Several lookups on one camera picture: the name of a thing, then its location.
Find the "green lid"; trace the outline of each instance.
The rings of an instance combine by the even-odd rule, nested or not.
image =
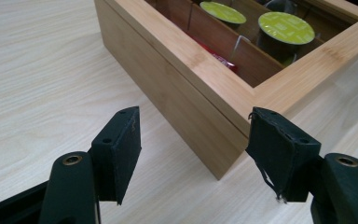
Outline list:
[[[258,19],[260,28],[286,44],[308,44],[315,37],[312,27],[299,17],[284,12],[268,12]]]
[[[242,24],[246,22],[246,18],[232,7],[227,7],[215,2],[201,2],[200,6],[210,15],[221,21],[227,21],[234,24]]]

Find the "wooden box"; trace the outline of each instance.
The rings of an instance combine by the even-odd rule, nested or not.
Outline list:
[[[349,2],[298,2],[327,10],[338,25],[322,26],[325,40],[300,50],[289,66],[255,43],[266,9],[255,0],[226,2],[245,10],[242,27],[227,28],[188,0],[95,0],[105,46],[218,179],[247,146],[254,106],[285,114],[358,58],[358,6]],[[194,38],[238,65],[237,74]]]

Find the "table surface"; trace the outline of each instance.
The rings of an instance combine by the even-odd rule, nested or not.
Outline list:
[[[0,202],[87,151],[118,110],[141,109],[142,153],[123,205],[103,223],[312,223],[306,203],[278,203],[246,153],[217,181],[105,49],[91,0],[0,1]],[[325,110],[333,105],[336,110]],[[285,114],[358,158],[358,59]]]

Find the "wooden table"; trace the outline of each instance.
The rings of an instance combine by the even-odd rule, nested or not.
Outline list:
[[[358,60],[321,90],[287,117],[321,155],[358,158]],[[0,201],[46,181],[58,157],[88,150],[133,105],[143,151],[123,205],[101,204],[103,223],[312,222],[311,196],[277,203],[245,153],[215,179],[105,49],[93,1],[0,1]]]

